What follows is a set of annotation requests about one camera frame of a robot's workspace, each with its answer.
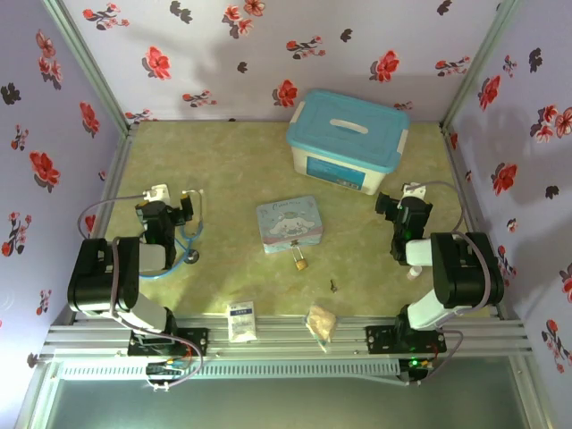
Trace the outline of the cartoon print tin box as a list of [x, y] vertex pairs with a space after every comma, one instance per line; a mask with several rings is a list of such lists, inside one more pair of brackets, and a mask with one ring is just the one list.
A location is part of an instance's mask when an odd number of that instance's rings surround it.
[[257, 207], [256, 214], [266, 254], [315, 246], [322, 240], [324, 226], [313, 196], [266, 203]]

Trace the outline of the blue stethoscope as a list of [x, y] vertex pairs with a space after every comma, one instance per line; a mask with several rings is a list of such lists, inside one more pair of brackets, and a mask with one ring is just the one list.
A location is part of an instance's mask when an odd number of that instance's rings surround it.
[[161, 245], [151, 245], [147, 244], [144, 236], [144, 231], [139, 235], [140, 245], [139, 245], [139, 278], [145, 280], [158, 280], [164, 278], [165, 276], [173, 273], [180, 265], [187, 264], [193, 265], [199, 260], [199, 252], [194, 249], [193, 243], [198, 239], [203, 231], [203, 196], [204, 191], [202, 189], [185, 189], [183, 192], [189, 193], [192, 198], [195, 197], [198, 200], [198, 227], [193, 233], [186, 233], [185, 227], [188, 223], [186, 222], [181, 226], [175, 227], [175, 248], [176, 248], [176, 258], [173, 263], [172, 268], [164, 269], [165, 265], [165, 251]]

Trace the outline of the blue lidded storage box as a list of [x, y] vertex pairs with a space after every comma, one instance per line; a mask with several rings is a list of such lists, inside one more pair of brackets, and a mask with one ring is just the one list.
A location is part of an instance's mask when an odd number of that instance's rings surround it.
[[314, 89], [299, 103], [286, 139], [296, 172], [373, 195], [398, 168], [409, 125], [395, 108]]

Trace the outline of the white paper packet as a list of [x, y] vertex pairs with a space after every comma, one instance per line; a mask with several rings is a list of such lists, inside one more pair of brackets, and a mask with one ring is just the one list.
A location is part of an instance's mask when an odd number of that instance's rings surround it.
[[231, 303], [227, 307], [228, 339], [231, 343], [257, 339], [256, 315], [253, 301]]

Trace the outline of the clear bag with beige contents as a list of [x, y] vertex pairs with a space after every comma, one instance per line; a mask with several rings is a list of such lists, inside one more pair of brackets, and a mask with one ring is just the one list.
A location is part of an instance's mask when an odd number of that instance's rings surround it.
[[308, 309], [304, 321], [318, 346], [327, 353], [337, 327], [336, 315], [320, 305], [313, 304]]

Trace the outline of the small circuit board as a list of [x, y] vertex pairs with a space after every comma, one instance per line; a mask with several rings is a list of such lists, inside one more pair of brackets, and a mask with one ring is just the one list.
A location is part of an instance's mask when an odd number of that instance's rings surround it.
[[431, 360], [422, 358], [409, 358], [399, 360], [400, 373], [398, 379], [406, 385], [420, 385], [433, 371]]
[[165, 362], [148, 363], [145, 375], [147, 384], [154, 391], [169, 391], [172, 385], [184, 376], [184, 371]]

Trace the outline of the aluminium frame rail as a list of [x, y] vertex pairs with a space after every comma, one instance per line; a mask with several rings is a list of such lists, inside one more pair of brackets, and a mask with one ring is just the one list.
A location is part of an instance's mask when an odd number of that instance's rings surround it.
[[83, 239], [88, 237], [88, 227], [85, 225], [84, 217], [95, 210], [96, 219], [91, 231], [91, 238], [104, 238], [110, 223], [114, 204], [120, 200], [119, 189], [121, 187], [122, 176], [129, 158], [130, 150], [137, 136], [138, 125], [130, 126], [125, 137], [118, 143], [117, 150], [112, 165], [105, 180], [103, 200], [85, 208], [79, 215], [76, 226]]
[[[231, 343], [228, 322], [223, 315], [198, 315], [182, 318], [182, 328], [206, 328], [206, 357], [212, 360], [271, 359], [367, 359], [366, 328], [392, 325], [391, 317], [341, 316], [328, 350], [323, 351], [306, 328], [301, 315], [262, 315], [256, 320], [257, 338], [247, 343]], [[457, 358], [510, 357], [532, 354], [532, 345], [522, 322], [499, 317], [453, 319], [445, 325], [446, 345], [452, 348], [458, 336], [464, 340], [455, 353]], [[48, 329], [39, 351], [41, 358], [123, 358], [127, 355], [130, 333], [116, 322], [80, 316], [68, 325]]]
[[[463, 223], [465, 229], [470, 232], [481, 232], [482, 228], [477, 219], [477, 216], [479, 215], [479, 207], [475, 206], [475, 199], [471, 197], [471, 191], [473, 190], [472, 185], [466, 181], [465, 176], [462, 174], [462, 168], [458, 166], [457, 162], [455, 161], [454, 150], [450, 144], [449, 130], [443, 125], [442, 122], [439, 122], [438, 125], [444, 140], [447, 157], [450, 162], [451, 174], [455, 181], [455, 186], [458, 190], [458, 199], [463, 207]], [[495, 310], [491, 310], [490, 314], [491, 316], [497, 317], [500, 320], [517, 320], [518, 316], [509, 307], [507, 297], [508, 286], [505, 285], [504, 299], [499, 304], [494, 306]]]

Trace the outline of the aluminium frame post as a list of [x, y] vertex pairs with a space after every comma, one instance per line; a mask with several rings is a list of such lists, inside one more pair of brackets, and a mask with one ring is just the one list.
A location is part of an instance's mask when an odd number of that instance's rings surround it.
[[519, 6], [525, 0], [501, 0], [498, 9], [488, 29], [483, 42], [479, 46], [474, 59], [462, 80], [461, 85], [455, 94], [450, 107], [448, 108], [443, 119], [440, 121], [442, 129], [451, 125], [455, 115], [462, 108], [472, 86], [476, 83], [479, 74], [486, 66], [489, 57], [492, 55], [495, 47], [500, 43], [503, 33], [508, 28], [513, 16], [517, 12]]
[[113, 91], [109, 87], [104, 74], [88, 48], [84, 37], [81, 35], [67, 7], [64, 5], [63, 0], [41, 0], [41, 3], [52, 17], [67, 46], [70, 48], [71, 53], [84, 71], [107, 112], [114, 120], [115, 125], [122, 135], [127, 136], [129, 134], [130, 125], [124, 119]]

